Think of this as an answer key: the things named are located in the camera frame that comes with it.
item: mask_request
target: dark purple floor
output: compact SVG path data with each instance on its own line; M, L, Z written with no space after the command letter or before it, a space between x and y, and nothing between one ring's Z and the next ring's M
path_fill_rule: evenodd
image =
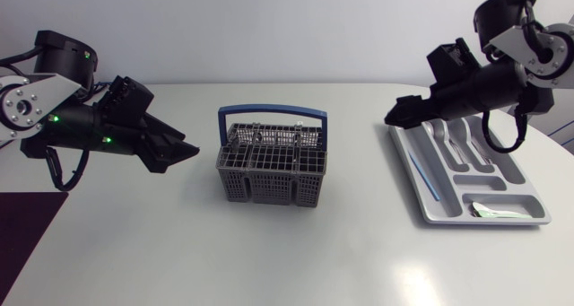
M0 304L67 193L0 193Z

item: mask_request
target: white table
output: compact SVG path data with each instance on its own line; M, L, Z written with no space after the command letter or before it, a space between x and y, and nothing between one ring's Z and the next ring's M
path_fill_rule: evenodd
M552 215L540 227L429 225L383 124L397 84L152 85L149 111L201 146L167 174L93 153L5 305L571 305L574 157L530 128L513 153ZM318 208L229 203L217 109L328 112ZM294 124L292 116L238 121ZM312 120L305 119L306 124ZM511 144L514 121L493 114ZM65 170L79 152L60 151ZM44 161L0 151L3 191L53 190Z

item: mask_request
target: plastic grid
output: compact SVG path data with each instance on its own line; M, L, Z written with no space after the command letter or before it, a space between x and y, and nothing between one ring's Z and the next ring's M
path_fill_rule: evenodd
M227 138L231 144L272 144L321 148L320 127L289 127L277 125L238 124L230 127Z
M319 149L300 148L299 171L325 171L326 153Z
M317 206L322 182L322 176L299 176L295 204L309 207Z
M321 127L233 124L217 168L230 201L317 206L326 152Z
M219 170L227 198L232 202L247 202L249 200L245 186L245 172Z
M290 175L253 173L249 177L255 203L288 205L291 202Z
M249 154L251 147L241 145L238 148L224 146L221 149L218 166L245 168L248 166Z
M249 168L291 171L295 161L294 147L255 144L251 149Z

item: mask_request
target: basket handle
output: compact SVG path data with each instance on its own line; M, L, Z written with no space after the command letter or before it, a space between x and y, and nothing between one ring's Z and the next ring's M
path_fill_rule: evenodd
M217 116L219 118L219 137L222 141L222 146L227 144L227 121L225 116L228 114L252 112L285 113L320 119L321 128L323 130L323 144L321 149L326 151L326 112L318 109L279 104L241 104L220 107Z

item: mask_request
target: cutlery tray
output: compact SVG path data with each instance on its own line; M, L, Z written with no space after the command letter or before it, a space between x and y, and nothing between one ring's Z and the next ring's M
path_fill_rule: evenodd
M434 119L411 129L389 127L429 223L537 225L551 216L532 183L510 154L486 143L482 120L471 116L451 121ZM492 141L500 141L491 131ZM434 188L433 196L427 182ZM474 216L472 203L490 209L528 214L532 218Z

